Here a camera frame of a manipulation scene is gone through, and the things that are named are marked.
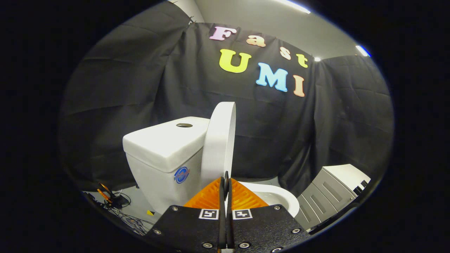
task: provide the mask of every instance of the yellow letter u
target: yellow letter u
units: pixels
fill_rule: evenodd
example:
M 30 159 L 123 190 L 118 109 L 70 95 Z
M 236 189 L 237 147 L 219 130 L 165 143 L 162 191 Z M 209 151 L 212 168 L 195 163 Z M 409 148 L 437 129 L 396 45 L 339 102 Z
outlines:
M 248 59 L 252 57 L 251 55 L 246 53 L 239 53 L 239 55 L 241 56 L 241 63 L 239 64 L 239 66 L 233 66 L 231 65 L 231 58 L 236 54 L 236 52 L 228 49 L 221 49 L 220 52 L 222 53 L 219 60 L 220 67 L 228 72 L 233 73 L 244 72 L 247 69 Z

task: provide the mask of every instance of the drawer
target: drawer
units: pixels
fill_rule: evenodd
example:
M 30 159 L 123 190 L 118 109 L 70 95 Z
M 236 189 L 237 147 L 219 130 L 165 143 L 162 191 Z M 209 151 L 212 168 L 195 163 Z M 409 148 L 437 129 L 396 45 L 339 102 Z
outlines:
M 323 169 L 312 183 L 327 197 L 338 212 L 355 199 L 353 193 Z
M 314 184 L 310 184 L 302 195 L 321 221 L 325 221 L 337 213 L 331 202 Z
M 298 211 L 298 214 L 296 216 L 296 220 L 298 221 L 298 223 L 305 230 L 318 225 L 320 223 L 320 219 L 319 217 L 317 217 L 316 213 L 308 204 L 303 195 L 300 195 L 297 199 L 300 204 L 300 210 Z

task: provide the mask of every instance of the white toilet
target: white toilet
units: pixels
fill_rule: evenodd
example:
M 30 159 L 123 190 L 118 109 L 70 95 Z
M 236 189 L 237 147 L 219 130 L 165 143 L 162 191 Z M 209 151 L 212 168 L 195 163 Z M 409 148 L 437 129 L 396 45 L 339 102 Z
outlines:
M 231 175 L 236 107 L 219 103 L 211 119 L 185 117 L 123 137 L 133 177 L 156 212 L 184 205 L 213 180 Z M 274 185 L 240 182 L 268 205 L 281 204 L 295 217 L 297 198 Z

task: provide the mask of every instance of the white cabinet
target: white cabinet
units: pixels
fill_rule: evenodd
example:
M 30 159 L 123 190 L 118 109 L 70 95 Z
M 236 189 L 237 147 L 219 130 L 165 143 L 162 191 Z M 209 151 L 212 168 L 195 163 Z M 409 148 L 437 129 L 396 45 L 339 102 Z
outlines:
M 314 184 L 310 184 L 302 195 L 310 204 L 320 221 L 325 221 L 337 213 L 334 206 Z
M 343 184 L 324 169 L 318 173 L 312 183 L 326 196 L 337 212 L 355 199 L 355 196 Z
M 304 229 L 324 222 L 350 204 L 369 181 L 367 175 L 351 164 L 322 167 L 298 197 L 298 222 Z
M 297 199 L 300 204 L 300 210 L 298 211 L 298 214 L 296 216 L 298 223 L 304 229 L 308 229 L 319 224 L 321 222 L 319 217 L 317 217 L 316 213 L 308 204 L 303 195 L 300 195 Z

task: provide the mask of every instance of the black backdrop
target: black backdrop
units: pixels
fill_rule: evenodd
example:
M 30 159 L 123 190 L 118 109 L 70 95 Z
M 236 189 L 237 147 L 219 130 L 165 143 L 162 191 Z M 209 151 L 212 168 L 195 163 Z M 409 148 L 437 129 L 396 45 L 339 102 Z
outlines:
M 392 104 L 370 58 L 316 63 L 270 35 L 188 23 L 181 9 L 163 2 L 114 29 L 78 65 L 65 91 L 59 140 L 66 171 L 82 190 L 95 190 L 97 182 L 114 190 L 135 185 L 122 149 L 125 134 L 181 117 L 209 118 L 221 101 L 237 106 L 231 176 L 238 180 L 278 176 L 298 196 L 322 166 L 351 163 L 371 178 L 386 168 Z M 216 26 L 237 33 L 211 40 Z M 263 37 L 266 46 L 249 45 L 249 35 Z M 222 69 L 221 49 L 250 54 L 246 71 Z M 308 68 L 296 54 L 305 55 Z M 255 83 L 259 62 L 288 72 L 288 92 Z M 239 65 L 240 58 L 231 63 Z M 292 75 L 304 78 L 304 97 L 293 94 Z

